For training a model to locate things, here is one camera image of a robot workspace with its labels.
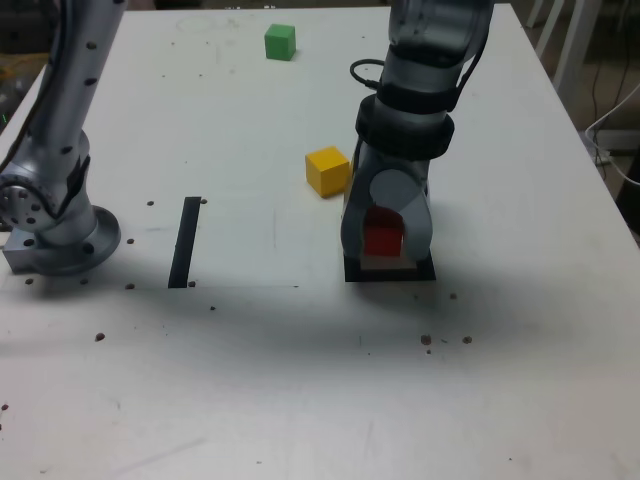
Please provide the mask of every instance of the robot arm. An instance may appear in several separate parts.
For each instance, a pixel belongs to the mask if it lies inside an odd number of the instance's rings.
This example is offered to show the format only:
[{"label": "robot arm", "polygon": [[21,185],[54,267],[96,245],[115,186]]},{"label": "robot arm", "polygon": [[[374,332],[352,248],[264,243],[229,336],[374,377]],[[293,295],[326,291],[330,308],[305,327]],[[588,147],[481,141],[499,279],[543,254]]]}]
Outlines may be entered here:
[{"label": "robot arm", "polygon": [[362,280],[367,216],[380,207],[401,217],[404,252],[416,263],[417,278],[432,278],[429,163],[447,151],[454,132],[447,112],[480,59],[492,13],[493,0],[393,4],[380,82],[368,84],[376,94],[362,101],[356,122],[359,140],[341,226],[347,281]]},{"label": "robot arm", "polygon": [[125,9],[124,0],[61,2],[38,97],[0,165],[0,215],[14,227],[4,254],[14,272],[76,273],[118,246],[117,220],[87,196],[82,125]]}]

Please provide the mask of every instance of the chair leg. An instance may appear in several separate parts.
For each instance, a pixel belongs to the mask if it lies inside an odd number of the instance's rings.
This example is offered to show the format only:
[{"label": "chair leg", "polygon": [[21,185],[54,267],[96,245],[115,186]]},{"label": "chair leg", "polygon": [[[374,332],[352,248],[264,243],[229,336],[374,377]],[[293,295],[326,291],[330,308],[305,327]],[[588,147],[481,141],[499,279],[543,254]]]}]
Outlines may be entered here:
[{"label": "chair leg", "polygon": [[576,0],[560,62],[553,77],[553,86],[565,108],[572,101],[601,5],[602,0]]},{"label": "chair leg", "polygon": [[629,0],[624,0],[620,6],[618,12],[618,33],[624,28],[624,17],[627,15],[627,9],[629,8]]},{"label": "chair leg", "polygon": [[540,40],[538,40],[538,45],[536,45],[536,55],[538,55],[538,58],[542,57],[542,53],[547,47],[547,43],[549,42],[549,38],[551,38],[551,33],[553,33],[553,29],[556,26],[556,22],[558,21],[558,17],[560,16],[563,6],[564,0],[554,0],[553,7],[551,7],[551,13],[549,13],[547,23],[545,23]]},{"label": "chair leg", "polygon": [[542,4],[544,0],[536,0],[533,4],[533,8],[531,9],[531,13],[529,14],[529,18],[527,19],[527,23],[525,26],[527,28],[533,28],[538,21],[538,15],[540,15],[540,10],[542,9]]}]

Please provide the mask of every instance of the green cube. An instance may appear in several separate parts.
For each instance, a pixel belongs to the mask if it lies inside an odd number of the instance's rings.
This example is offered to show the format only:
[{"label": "green cube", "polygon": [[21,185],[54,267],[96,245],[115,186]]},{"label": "green cube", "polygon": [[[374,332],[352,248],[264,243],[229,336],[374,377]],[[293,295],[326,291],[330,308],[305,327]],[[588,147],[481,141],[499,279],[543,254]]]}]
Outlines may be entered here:
[{"label": "green cube", "polygon": [[264,34],[264,46],[267,58],[272,60],[291,60],[296,53],[296,29],[290,25],[273,24]]}]

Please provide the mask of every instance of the table surface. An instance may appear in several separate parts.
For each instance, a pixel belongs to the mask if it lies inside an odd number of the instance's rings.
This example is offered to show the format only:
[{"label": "table surface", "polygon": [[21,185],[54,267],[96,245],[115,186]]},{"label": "table surface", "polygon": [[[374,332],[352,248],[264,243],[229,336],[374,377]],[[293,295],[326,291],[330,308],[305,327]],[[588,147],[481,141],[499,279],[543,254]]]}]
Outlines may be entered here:
[{"label": "table surface", "polygon": [[388,14],[125,15],[85,125],[123,242],[31,286],[0,262],[0,478],[638,478],[638,251],[510,7],[432,165],[437,282],[343,282],[304,155],[351,154]]}]

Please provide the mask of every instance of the wooden block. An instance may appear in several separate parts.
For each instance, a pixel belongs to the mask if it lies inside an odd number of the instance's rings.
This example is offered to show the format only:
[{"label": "wooden block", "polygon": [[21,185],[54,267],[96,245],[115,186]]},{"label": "wooden block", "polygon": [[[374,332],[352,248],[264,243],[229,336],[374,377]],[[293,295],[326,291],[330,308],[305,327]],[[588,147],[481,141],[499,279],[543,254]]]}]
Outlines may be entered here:
[{"label": "wooden block", "polygon": [[267,58],[289,61],[296,53],[296,29],[290,25],[273,24],[264,34]]},{"label": "wooden block", "polygon": [[305,157],[307,182],[322,198],[344,191],[349,181],[349,160],[336,147]]},{"label": "wooden block", "polygon": [[365,226],[364,254],[379,257],[399,257],[402,251],[402,230]]}]

